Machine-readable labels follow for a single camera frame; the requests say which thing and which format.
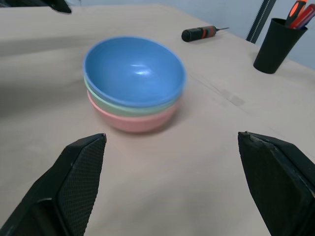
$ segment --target black pen holder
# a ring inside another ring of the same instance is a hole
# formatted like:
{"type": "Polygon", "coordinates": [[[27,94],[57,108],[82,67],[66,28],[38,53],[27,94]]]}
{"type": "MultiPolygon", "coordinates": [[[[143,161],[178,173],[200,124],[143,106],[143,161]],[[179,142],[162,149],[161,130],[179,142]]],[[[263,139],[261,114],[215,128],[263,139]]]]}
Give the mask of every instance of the black pen holder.
{"type": "Polygon", "coordinates": [[[277,71],[300,37],[308,30],[285,27],[284,19],[271,19],[267,35],[254,62],[254,67],[264,73],[277,71]]]}

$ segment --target stacked bowls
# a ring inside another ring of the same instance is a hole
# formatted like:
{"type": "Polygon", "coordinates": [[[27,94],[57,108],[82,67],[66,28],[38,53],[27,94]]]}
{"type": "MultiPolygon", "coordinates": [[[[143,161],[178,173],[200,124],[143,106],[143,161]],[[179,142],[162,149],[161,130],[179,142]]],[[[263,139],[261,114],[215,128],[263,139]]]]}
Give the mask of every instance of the stacked bowls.
{"type": "Polygon", "coordinates": [[[126,132],[165,124],[179,107],[186,82],[180,59],[140,37],[115,37],[93,46],[83,62],[88,98],[104,120],[126,132]]]}

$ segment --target table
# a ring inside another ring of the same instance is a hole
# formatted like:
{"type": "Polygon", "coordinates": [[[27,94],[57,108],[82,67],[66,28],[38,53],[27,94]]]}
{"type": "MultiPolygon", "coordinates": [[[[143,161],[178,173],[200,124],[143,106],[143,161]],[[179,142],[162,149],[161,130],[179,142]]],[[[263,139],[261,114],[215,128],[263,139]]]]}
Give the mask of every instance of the table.
{"type": "Polygon", "coordinates": [[[252,66],[258,47],[227,32],[185,43],[207,25],[164,5],[0,9],[0,225],[73,141],[105,132],[90,236],[267,236],[237,145],[248,130],[295,143],[315,161],[315,71],[252,66]],[[168,129],[116,131],[95,115],[82,60],[96,42],[138,35],[171,48],[188,84],[168,129]]]}

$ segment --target pink bowl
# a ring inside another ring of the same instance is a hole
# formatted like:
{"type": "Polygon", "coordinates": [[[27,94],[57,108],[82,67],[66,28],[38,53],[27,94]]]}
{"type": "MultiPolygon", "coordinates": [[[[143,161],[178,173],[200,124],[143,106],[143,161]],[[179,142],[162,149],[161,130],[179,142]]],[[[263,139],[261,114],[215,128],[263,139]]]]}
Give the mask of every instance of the pink bowl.
{"type": "Polygon", "coordinates": [[[131,133],[143,133],[155,130],[165,124],[170,118],[175,114],[176,110],[179,107],[179,102],[176,101],[171,107],[168,109],[156,113],[154,115],[150,116],[144,116],[144,117],[120,117],[111,113],[108,113],[104,110],[102,110],[100,107],[98,107],[93,100],[91,99],[89,93],[88,97],[94,108],[100,112],[100,114],[103,116],[104,120],[111,125],[112,127],[115,127],[119,130],[125,131],[125,132],[131,132],[131,133]]]}

